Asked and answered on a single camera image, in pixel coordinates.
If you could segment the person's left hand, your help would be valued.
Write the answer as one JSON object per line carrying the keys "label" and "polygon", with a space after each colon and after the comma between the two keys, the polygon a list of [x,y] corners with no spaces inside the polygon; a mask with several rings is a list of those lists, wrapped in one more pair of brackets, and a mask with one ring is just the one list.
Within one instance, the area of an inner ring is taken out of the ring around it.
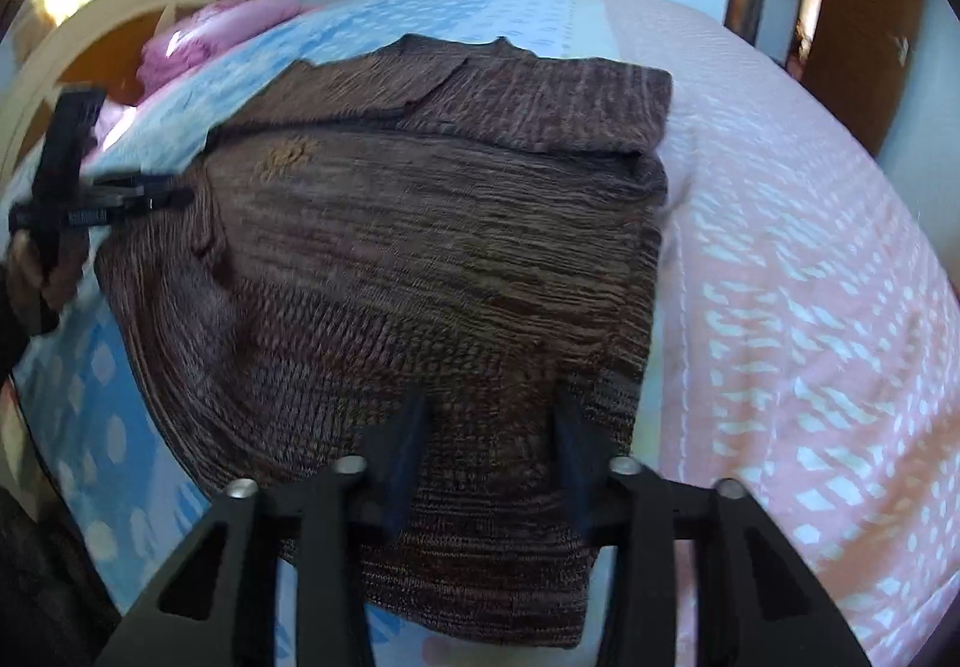
{"label": "person's left hand", "polygon": [[73,300],[89,256],[86,229],[73,229],[60,236],[57,264],[43,274],[39,251],[28,231],[11,238],[7,252],[7,290],[11,309],[30,337],[43,333],[43,307],[59,314]]}

